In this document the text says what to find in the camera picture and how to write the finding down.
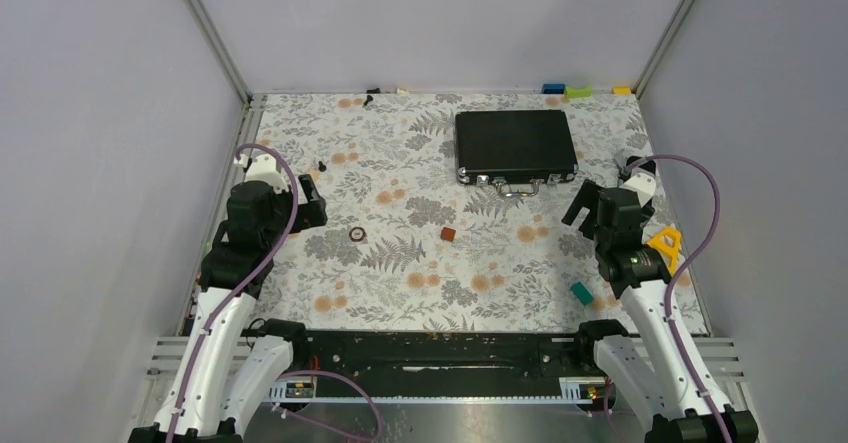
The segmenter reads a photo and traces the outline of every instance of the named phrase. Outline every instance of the yellow block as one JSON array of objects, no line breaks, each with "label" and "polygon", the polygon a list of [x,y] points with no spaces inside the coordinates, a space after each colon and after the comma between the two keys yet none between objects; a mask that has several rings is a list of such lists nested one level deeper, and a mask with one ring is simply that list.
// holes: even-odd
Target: yellow block
[{"label": "yellow block", "polygon": [[[671,246],[666,244],[664,237],[671,239]],[[668,258],[668,270],[671,274],[677,269],[677,257],[680,255],[680,242],[683,240],[683,235],[672,227],[664,228],[662,231],[654,235],[648,240],[648,246],[659,251],[663,256]]]}]

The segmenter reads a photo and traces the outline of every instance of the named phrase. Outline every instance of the metal frame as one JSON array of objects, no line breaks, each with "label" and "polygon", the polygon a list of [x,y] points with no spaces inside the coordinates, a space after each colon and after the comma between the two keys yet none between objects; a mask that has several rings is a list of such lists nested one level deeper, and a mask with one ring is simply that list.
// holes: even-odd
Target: metal frame
[{"label": "metal frame", "polygon": [[[236,148],[245,143],[253,143],[256,141],[256,135],[259,133],[259,123],[262,121],[262,113],[265,112],[266,100],[266,97],[254,98],[253,101],[250,102],[250,107],[247,109],[247,112],[241,121],[241,125],[239,126],[238,135],[233,144],[232,151],[235,151]],[[227,155],[225,164],[227,165],[225,175],[221,181],[221,186],[218,188],[217,206],[215,207],[215,213],[213,214],[213,221],[210,222],[209,229],[206,234],[206,242],[212,241],[212,238],[215,236],[215,230],[217,229],[218,223],[224,220],[224,216],[227,212],[227,198],[229,197],[228,193],[230,189],[244,180],[244,171],[233,164],[230,155]]]},{"label": "metal frame", "polygon": [[680,27],[683,26],[683,22],[686,20],[686,17],[689,16],[689,11],[692,9],[694,4],[695,0],[680,0],[680,4],[677,5],[677,9],[674,10],[674,16],[672,16],[671,21],[668,22],[668,26],[666,26],[659,43],[657,43],[657,47],[654,48],[654,52],[651,53],[647,66],[645,66],[645,69],[642,70],[642,74],[639,75],[639,79],[636,80],[636,84],[632,88],[633,93],[636,95],[636,99],[642,98],[642,94],[645,93],[645,88],[647,88],[648,84],[651,82],[651,78],[653,78],[654,73],[657,71],[657,66],[665,57],[671,42],[674,41],[674,37],[677,36],[677,32],[680,31]]},{"label": "metal frame", "polygon": [[242,103],[250,103],[250,100],[253,97],[250,88],[247,87],[247,84],[244,82],[244,79],[238,71],[238,67],[236,67],[230,53],[227,51],[227,47],[224,46],[224,42],[221,40],[221,35],[219,35],[218,30],[215,29],[215,25],[212,23],[212,19],[209,18],[209,14],[206,12],[203,2],[200,0],[184,1],[197,22],[200,32],[203,33],[204,38],[206,38],[207,43],[209,43],[212,53],[215,54],[218,64],[220,64],[221,68],[224,70],[224,74],[227,77],[227,81],[230,82],[230,86],[233,87],[233,91],[236,92],[236,95]]},{"label": "metal frame", "polygon": [[[747,380],[742,371],[742,366],[739,363],[739,358],[733,340],[730,338],[693,339],[698,351],[704,357],[707,367],[715,376],[716,381],[723,388],[727,396],[731,399],[731,401],[733,401],[736,409],[749,409],[756,417],[756,412],[751,407],[751,398],[748,391]],[[552,341],[570,342],[571,338],[552,337]],[[632,341],[636,347],[637,354],[647,361],[647,351],[642,340],[640,338],[633,338]],[[129,429],[133,427],[149,426],[153,421],[154,415],[168,396],[168,391],[171,389],[171,385],[173,384],[173,380],[185,352],[187,342],[187,337],[164,337],[159,339],[148,367],[147,376],[145,377],[143,386],[139,392],[139,396],[133,403],[131,418],[127,422],[127,434],[129,434]],[[234,376],[238,368],[245,363],[249,353],[250,349],[248,348],[245,339],[241,338],[236,346],[233,363],[230,367],[231,377]],[[410,401],[406,401],[405,399],[391,398],[390,400],[391,401],[385,402],[400,404],[440,403],[439,400],[432,401],[429,399],[427,401],[413,401],[412,399],[410,399]],[[359,400],[355,398],[350,400],[350,403],[358,402]],[[546,403],[550,402],[545,400],[529,400],[528,404]],[[467,399],[466,401],[450,401],[450,404],[498,404],[498,402],[497,400],[492,399]],[[760,443],[765,443],[765,439],[762,436],[760,436]]]}]

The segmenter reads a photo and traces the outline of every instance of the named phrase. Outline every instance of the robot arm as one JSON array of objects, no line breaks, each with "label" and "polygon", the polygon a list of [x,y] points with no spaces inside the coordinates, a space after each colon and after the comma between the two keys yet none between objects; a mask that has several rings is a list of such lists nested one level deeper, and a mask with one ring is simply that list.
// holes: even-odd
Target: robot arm
[{"label": "robot arm", "polygon": [[[271,157],[242,158],[236,164],[246,167],[245,181],[233,187],[227,200],[228,219],[219,225],[212,248],[201,263],[201,291],[186,354],[153,426],[135,428],[130,443],[164,442],[177,411],[174,443],[241,443],[241,434],[268,388],[286,369],[300,368],[305,361],[297,358],[306,355],[305,326],[271,319],[259,329],[263,336],[227,384],[238,338],[273,261],[227,303],[208,331],[204,329],[213,310],[267,256],[288,223],[291,205],[298,204]],[[327,223],[325,202],[312,178],[301,175],[298,182],[307,201],[298,205],[292,233]],[[195,350],[201,334],[205,334],[204,344]],[[180,384],[189,365],[194,365],[191,378],[184,401],[178,405]]]},{"label": "robot arm", "polygon": [[[655,168],[647,164],[635,169],[617,188],[585,181],[563,218],[563,223],[570,225],[580,209],[589,209],[580,231],[595,242],[598,270],[633,319],[653,369],[636,354],[627,330],[617,320],[580,325],[575,339],[577,357],[597,366],[615,382],[639,418],[646,442],[723,443],[715,417],[687,371],[666,317],[664,296],[671,276],[660,254],[642,244],[642,230],[654,213],[651,198],[656,191]],[[682,322],[674,297],[671,305],[671,319]],[[734,441],[753,443],[758,433],[753,416],[748,411],[733,411],[691,335],[682,331],[680,336]]]}]

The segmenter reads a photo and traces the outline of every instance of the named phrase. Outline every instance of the blue block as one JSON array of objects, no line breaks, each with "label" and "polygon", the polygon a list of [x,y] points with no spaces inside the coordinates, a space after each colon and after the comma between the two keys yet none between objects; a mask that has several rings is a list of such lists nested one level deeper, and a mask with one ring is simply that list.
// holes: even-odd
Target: blue block
[{"label": "blue block", "polygon": [[583,306],[589,306],[593,301],[595,301],[595,297],[592,296],[592,294],[589,293],[589,290],[583,286],[583,283],[580,283],[579,281],[571,285],[571,292],[574,293],[574,296],[576,296],[578,300],[580,300],[580,303],[583,303]]},{"label": "blue block", "polygon": [[542,85],[543,95],[562,95],[565,94],[565,85],[560,83],[545,83]]}]

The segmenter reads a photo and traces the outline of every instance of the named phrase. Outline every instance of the purple cable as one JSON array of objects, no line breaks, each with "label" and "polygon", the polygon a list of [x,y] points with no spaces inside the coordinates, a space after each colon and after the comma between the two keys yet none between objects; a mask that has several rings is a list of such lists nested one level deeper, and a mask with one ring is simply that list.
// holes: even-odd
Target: purple cable
[{"label": "purple cable", "polygon": [[615,383],[610,383],[607,385],[606,391],[604,391],[604,414],[607,415],[607,423],[610,424],[610,428],[612,428],[612,432],[615,433],[618,441],[622,443],[627,443],[627,440],[621,436],[621,433],[618,432],[618,428],[612,422],[612,412],[609,411],[609,394],[612,393],[612,390],[615,388]]},{"label": "purple cable", "polygon": [[[286,163],[285,160],[283,160],[283,157],[280,156],[280,154],[277,153],[276,150],[256,143],[245,143],[244,145],[239,146],[238,148],[236,148],[235,156],[239,157],[241,155],[241,152],[246,149],[261,150],[271,155],[272,157],[274,157],[275,160],[277,160],[277,164],[280,165],[280,167],[282,167],[282,169],[286,172],[286,175],[288,175],[289,181],[291,182],[293,202],[292,211],[291,214],[289,214],[289,221],[288,223],[286,223],[286,227],[283,230],[283,233],[280,235],[280,238],[277,240],[277,243],[274,244],[274,247],[271,248],[271,251],[268,252],[268,255],[265,256],[265,259],[262,260],[259,265],[257,265],[256,268],[254,268],[253,271],[251,271],[250,274],[247,275],[244,280],[242,280],[241,283],[239,283],[235,288],[233,288],[233,291],[231,291],[221,301],[221,303],[219,303],[218,306],[216,306],[215,309],[212,310],[212,313],[209,314],[209,318],[207,318],[206,324],[203,325],[203,330],[205,330],[205,332],[208,332],[210,328],[212,328],[212,323],[218,318],[218,315],[221,314],[222,311],[224,311],[224,308],[227,306],[227,304],[229,304],[230,301],[232,301],[233,298],[236,297],[236,295],[241,293],[241,291],[251,281],[253,281],[254,278],[256,278],[256,275],[258,275],[259,272],[261,272],[266,266],[268,266],[268,263],[270,263],[271,260],[274,259],[274,255],[277,254],[278,251],[280,251],[280,248],[282,248],[283,243],[286,241],[286,237],[288,237],[289,233],[291,233],[292,226],[294,226],[294,219],[297,216],[297,179],[294,177],[294,173],[291,171],[291,168],[289,168],[289,165]],[[180,382],[180,390],[177,393],[177,403],[174,406],[176,411],[171,415],[171,424],[168,425],[168,434],[165,435],[165,443],[173,443],[174,441],[174,434],[177,431],[177,422],[179,421],[180,413],[182,412],[182,406],[183,402],[185,401],[186,390],[188,389],[189,381],[191,381],[191,373],[194,371],[194,365],[197,363],[198,355],[200,355],[200,348],[203,346],[203,342],[205,340],[206,333],[201,333],[200,335],[198,335],[197,341],[194,343],[194,348],[192,348],[191,350],[191,355],[189,356],[188,363],[186,364],[185,373],[183,373],[183,379]]]},{"label": "purple cable", "polygon": [[668,327],[671,330],[671,335],[674,338],[674,343],[677,345],[677,350],[680,353],[680,357],[683,359],[683,364],[686,365],[686,369],[689,371],[689,375],[692,377],[692,380],[695,382],[695,386],[698,388],[698,391],[703,395],[704,401],[707,403],[707,406],[710,408],[710,411],[713,414],[713,417],[716,419],[716,423],[718,424],[718,428],[721,431],[721,435],[724,437],[725,443],[733,443],[733,439],[730,437],[730,431],[727,429],[727,424],[724,422],[724,418],[721,417],[721,413],[719,412],[718,407],[713,401],[712,397],[709,395],[704,382],[701,380],[700,375],[698,375],[698,371],[695,369],[695,364],[692,362],[692,358],[689,356],[689,353],[686,351],[686,346],[683,344],[683,338],[680,336],[680,330],[677,328],[677,323],[674,319],[671,318],[671,298],[674,295],[674,285],[677,284],[677,280],[680,279],[680,276],[683,275],[683,272],[689,268],[695,258],[701,254],[702,251],[710,244],[710,241],[713,239],[713,235],[715,235],[716,228],[718,227],[718,218],[721,214],[721,195],[718,191],[718,183],[716,183],[713,175],[707,170],[703,165],[698,163],[695,160],[686,158],[685,156],[679,155],[651,155],[646,156],[644,158],[640,158],[637,161],[627,165],[624,170],[629,171],[633,168],[636,168],[639,165],[642,165],[648,161],[653,160],[674,160],[681,161],[690,166],[697,168],[704,176],[707,177],[707,180],[710,182],[710,186],[713,189],[713,198],[715,199],[715,206],[713,210],[713,221],[710,223],[710,229],[707,231],[707,236],[704,237],[704,241],[695,248],[695,251],[680,265],[680,268],[674,273],[671,277],[671,281],[668,282],[668,287],[665,290],[664,295],[664,303],[665,303],[665,316],[668,319]]},{"label": "purple cable", "polygon": [[368,402],[368,405],[371,407],[371,411],[374,412],[374,417],[377,418],[377,433],[375,433],[374,436],[354,435],[353,433],[348,433],[344,430],[336,428],[335,426],[328,425],[327,423],[324,423],[322,421],[313,420],[312,418],[309,418],[308,416],[303,416],[300,413],[296,413],[296,412],[293,412],[293,411],[283,410],[283,416],[291,415],[291,416],[297,418],[298,420],[305,421],[307,423],[312,423],[313,425],[320,426],[321,428],[324,428],[325,430],[332,431],[333,433],[336,433],[337,435],[341,435],[341,436],[344,436],[345,438],[350,438],[350,439],[356,440],[356,441],[376,441],[383,434],[383,418],[380,416],[380,410],[377,409],[377,405],[374,404],[374,400],[372,400],[371,397],[368,396],[367,393],[365,393],[365,390],[363,390],[362,387],[357,385],[350,378],[347,378],[346,376],[343,376],[343,375],[339,375],[338,373],[332,373],[332,372],[329,372],[329,371],[322,371],[322,370],[292,371],[292,372],[289,372],[289,373],[283,373],[282,375],[280,375],[280,378],[286,378],[286,377],[289,377],[289,376],[326,376],[328,378],[333,378],[333,379],[339,380],[343,383],[346,383],[348,386],[350,386],[351,388],[356,390],[357,393],[362,395],[362,397],[365,398],[365,401]]}]

